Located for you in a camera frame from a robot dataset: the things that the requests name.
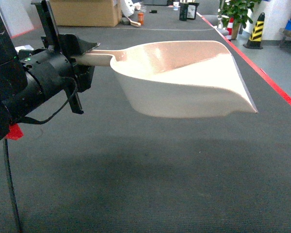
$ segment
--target striped safety post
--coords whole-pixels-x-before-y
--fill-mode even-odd
[[[243,45],[247,49],[261,50],[263,48],[261,46],[261,41],[262,41],[264,20],[265,20],[265,14],[261,13],[250,37],[249,37],[247,44]]]
[[[227,30],[228,30],[228,35],[226,36],[226,38],[231,41],[232,40],[232,31],[233,31],[233,23],[234,23],[234,18],[230,18],[228,25],[227,25]]]

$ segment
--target white wall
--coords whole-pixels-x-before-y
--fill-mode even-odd
[[[20,0],[0,0],[0,9],[10,36],[34,29]]]
[[[263,40],[281,40],[280,28],[285,28],[291,17],[291,0],[270,0],[262,1],[255,8],[252,19],[253,24],[246,27],[245,31],[251,33],[259,15],[265,13],[263,27]]]
[[[31,0],[0,0],[0,14],[10,36],[16,36],[41,25]]]
[[[34,5],[31,5],[32,0],[20,0],[20,3],[23,5],[25,11],[27,12],[31,23],[35,28],[41,26],[41,21],[37,13],[37,9]]]

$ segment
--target green leaves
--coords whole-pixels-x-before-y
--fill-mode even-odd
[[[234,23],[241,23],[243,28],[246,28],[246,23],[249,21],[253,23],[252,19],[248,16],[249,9],[253,12],[255,3],[260,4],[261,0],[221,0],[225,1],[220,15],[225,15],[234,18]],[[229,19],[223,18],[223,24],[226,27]]]

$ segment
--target white cup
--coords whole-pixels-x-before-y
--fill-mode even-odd
[[[140,11],[140,9],[141,9],[140,2],[135,3],[134,6],[135,6],[135,10]]]
[[[174,6],[174,11],[177,11],[178,8],[179,8],[179,2],[178,2],[178,1],[175,1],[175,2],[173,3],[173,6]]]

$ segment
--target table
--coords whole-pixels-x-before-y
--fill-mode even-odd
[[[96,67],[92,88],[80,94],[83,115],[66,107],[46,125],[21,125],[24,138],[10,142],[24,231],[291,232],[291,105],[201,18],[182,22],[172,9],[153,9],[158,13],[147,12],[142,28],[59,31],[110,50],[219,41],[232,52],[259,113],[144,116],[131,108],[111,68]],[[42,33],[15,38],[15,46],[40,46]],[[45,119],[64,100],[60,93],[30,116]],[[0,232],[13,229],[0,145]]]

